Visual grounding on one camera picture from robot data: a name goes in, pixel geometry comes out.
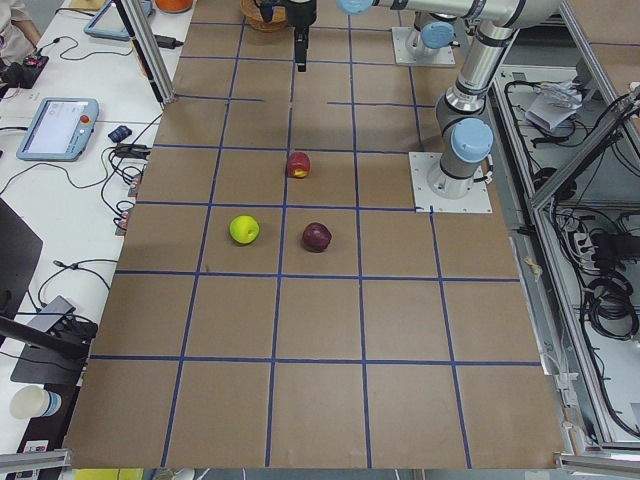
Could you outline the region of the red apple with yellow patch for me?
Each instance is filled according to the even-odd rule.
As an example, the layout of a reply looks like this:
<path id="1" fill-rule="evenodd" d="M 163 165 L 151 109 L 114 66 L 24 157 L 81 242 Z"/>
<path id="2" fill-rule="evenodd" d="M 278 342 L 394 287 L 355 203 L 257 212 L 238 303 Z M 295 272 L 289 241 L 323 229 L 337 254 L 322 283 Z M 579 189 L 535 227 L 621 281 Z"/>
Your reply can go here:
<path id="1" fill-rule="evenodd" d="M 310 157 L 301 151 L 292 152 L 286 162 L 286 173 L 290 178 L 306 178 L 311 169 Z"/>

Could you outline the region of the green apple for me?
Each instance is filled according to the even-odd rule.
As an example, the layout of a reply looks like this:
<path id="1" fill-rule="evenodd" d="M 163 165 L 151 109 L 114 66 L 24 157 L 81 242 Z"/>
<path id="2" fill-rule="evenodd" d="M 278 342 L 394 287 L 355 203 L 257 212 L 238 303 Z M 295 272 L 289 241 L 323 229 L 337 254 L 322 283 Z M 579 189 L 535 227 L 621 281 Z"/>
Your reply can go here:
<path id="1" fill-rule="evenodd" d="M 231 238 L 240 245 L 254 242 L 260 234 L 260 224 L 250 215 L 239 215 L 229 223 Z"/>

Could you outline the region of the dark red apple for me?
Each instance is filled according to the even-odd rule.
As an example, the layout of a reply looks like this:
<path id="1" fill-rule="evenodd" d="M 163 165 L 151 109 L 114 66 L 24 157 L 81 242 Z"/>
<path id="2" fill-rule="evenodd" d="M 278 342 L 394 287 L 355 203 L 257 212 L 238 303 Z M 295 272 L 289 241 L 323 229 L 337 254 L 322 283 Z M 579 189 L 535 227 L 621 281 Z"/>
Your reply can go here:
<path id="1" fill-rule="evenodd" d="M 331 231 L 322 223 L 309 223 L 303 230 L 301 242 L 308 251 L 324 252 L 332 241 Z"/>

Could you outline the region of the wicker basket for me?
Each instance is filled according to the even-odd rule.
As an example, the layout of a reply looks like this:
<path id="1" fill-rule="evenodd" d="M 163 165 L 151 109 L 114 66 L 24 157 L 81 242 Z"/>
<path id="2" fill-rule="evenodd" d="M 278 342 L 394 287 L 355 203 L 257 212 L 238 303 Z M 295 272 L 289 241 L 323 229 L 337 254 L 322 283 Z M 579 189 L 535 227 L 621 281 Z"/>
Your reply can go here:
<path id="1" fill-rule="evenodd" d="M 285 9 L 282 6 L 274 6 L 263 16 L 257 1 L 241 0 L 240 10 L 249 25 L 257 31 L 272 33 L 288 27 Z"/>

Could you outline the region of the orange round container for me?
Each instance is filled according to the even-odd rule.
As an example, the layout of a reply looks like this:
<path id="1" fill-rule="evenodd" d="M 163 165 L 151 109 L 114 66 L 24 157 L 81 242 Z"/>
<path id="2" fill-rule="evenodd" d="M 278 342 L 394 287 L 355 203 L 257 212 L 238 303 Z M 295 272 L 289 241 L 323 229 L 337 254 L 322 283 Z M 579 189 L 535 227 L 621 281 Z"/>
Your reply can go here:
<path id="1" fill-rule="evenodd" d="M 155 0 L 158 9 L 169 14 L 178 14 L 190 10 L 193 0 Z"/>

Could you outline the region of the black power adapter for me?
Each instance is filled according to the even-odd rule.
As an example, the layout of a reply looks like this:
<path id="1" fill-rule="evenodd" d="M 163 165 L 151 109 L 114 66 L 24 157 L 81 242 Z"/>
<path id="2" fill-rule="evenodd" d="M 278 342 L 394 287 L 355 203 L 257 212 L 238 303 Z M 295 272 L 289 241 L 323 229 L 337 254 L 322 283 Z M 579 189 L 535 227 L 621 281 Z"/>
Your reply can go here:
<path id="1" fill-rule="evenodd" d="M 184 43 L 174 37 L 169 37 L 169 36 L 165 36 L 165 35 L 154 35 L 154 39 L 156 41 L 156 44 L 159 48 L 164 48 L 164 49 L 176 49 L 179 47 L 182 47 L 184 45 Z"/>

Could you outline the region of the far teach pendant tablet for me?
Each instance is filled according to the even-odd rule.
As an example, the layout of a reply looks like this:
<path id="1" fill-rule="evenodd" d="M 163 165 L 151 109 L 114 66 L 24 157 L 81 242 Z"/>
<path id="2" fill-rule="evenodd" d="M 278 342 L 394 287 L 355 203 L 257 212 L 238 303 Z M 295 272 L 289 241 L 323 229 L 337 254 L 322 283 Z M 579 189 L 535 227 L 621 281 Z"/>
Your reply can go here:
<path id="1" fill-rule="evenodd" d="M 86 35 L 94 38 L 127 41 L 130 36 L 114 1 L 106 1 L 84 26 Z"/>

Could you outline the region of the teach pendant tablet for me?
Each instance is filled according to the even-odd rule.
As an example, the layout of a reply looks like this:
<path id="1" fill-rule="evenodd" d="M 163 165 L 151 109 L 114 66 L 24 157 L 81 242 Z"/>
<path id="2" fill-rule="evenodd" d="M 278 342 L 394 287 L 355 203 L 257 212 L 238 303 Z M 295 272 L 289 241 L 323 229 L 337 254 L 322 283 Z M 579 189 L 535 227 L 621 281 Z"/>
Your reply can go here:
<path id="1" fill-rule="evenodd" d="M 99 116 L 93 98 L 44 98 L 16 152 L 25 161 L 76 161 Z"/>
<path id="2" fill-rule="evenodd" d="M 86 35 L 94 38 L 127 41 L 130 36 L 114 1 L 106 1 L 84 26 Z"/>

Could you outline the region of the small dark blue pouch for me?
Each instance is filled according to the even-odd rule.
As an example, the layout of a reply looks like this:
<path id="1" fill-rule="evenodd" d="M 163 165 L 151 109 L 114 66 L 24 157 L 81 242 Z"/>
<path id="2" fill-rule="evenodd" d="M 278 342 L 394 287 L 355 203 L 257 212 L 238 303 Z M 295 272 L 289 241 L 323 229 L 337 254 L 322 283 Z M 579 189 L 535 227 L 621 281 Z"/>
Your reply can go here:
<path id="1" fill-rule="evenodd" d="M 130 137 L 131 134 L 132 130 L 129 127 L 120 125 L 108 134 L 108 138 L 114 143 L 121 143 Z"/>

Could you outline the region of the near teach pendant tablet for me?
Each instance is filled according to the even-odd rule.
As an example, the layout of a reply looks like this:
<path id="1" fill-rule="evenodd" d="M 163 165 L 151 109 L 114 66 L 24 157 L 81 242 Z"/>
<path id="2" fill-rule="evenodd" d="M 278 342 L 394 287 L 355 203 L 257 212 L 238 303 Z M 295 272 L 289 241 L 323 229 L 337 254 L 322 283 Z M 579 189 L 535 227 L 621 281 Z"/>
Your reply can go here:
<path id="1" fill-rule="evenodd" d="M 99 116 L 93 98 L 44 98 L 16 152 L 25 161 L 76 161 Z"/>

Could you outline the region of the crumpled white papers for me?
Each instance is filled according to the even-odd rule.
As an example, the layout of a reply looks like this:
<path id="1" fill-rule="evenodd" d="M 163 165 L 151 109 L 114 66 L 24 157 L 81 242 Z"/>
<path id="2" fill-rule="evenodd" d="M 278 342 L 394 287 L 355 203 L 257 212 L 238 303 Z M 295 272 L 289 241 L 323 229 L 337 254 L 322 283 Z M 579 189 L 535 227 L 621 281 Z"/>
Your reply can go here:
<path id="1" fill-rule="evenodd" d="M 547 131 L 555 130 L 582 107 L 582 94 L 571 80 L 536 83 L 534 92 L 536 97 L 525 111 L 525 119 Z"/>

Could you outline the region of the grey usb hub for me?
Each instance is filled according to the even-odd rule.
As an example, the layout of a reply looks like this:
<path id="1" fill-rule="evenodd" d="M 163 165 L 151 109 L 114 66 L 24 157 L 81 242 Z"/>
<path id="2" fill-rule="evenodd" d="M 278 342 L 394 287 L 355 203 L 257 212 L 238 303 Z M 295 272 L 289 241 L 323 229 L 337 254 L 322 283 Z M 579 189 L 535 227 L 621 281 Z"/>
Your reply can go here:
<path id="1" fill-rule="evenodd" d="M 66 298 L 58 295 L 29 321 L 28 326 L 47 333 L 74 311 L 75 307 Z"/>

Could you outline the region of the black monitor stand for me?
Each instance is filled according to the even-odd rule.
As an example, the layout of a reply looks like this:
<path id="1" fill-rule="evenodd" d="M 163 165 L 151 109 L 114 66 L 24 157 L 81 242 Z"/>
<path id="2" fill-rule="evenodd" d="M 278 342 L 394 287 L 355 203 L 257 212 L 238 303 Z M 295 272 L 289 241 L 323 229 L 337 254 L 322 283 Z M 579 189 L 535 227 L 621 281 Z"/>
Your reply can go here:
<path id="1" fill-rule="evenodd" d="M 98 327 L 76 316 L 58 296 L 34 313 L 20 307 L 38 265 L 43 241 L 6 203 L 1 203 L 1 338 L 23 344 L 11 380 L 75 385 Z"/>

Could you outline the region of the white paper cup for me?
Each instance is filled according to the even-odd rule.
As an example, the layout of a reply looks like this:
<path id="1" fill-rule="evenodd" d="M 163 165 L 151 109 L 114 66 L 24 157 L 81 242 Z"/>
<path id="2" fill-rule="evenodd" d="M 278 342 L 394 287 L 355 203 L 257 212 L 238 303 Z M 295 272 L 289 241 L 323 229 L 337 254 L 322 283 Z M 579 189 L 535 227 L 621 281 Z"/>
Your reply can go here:
<path id="1" fill-rule="evenodd" d="M 62 406 L 62 397 L 56 392 L 36 385 L 18 390 L 9 404 L 10 414 L 16 419 L 50 417 Z"/>

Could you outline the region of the aluminium frame post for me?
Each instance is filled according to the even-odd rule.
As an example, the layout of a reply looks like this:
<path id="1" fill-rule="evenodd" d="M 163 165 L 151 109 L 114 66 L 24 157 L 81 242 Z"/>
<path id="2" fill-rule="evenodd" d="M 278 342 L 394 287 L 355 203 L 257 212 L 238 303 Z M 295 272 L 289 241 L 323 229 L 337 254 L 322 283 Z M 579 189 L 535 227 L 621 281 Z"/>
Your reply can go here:
<path id="1" fill-rule="evenodd" d="M 175 99 L 175 90 L 140 2 L 115 0 L 114 3 L 156 100 L 161 105 L 172 103 Z"/>

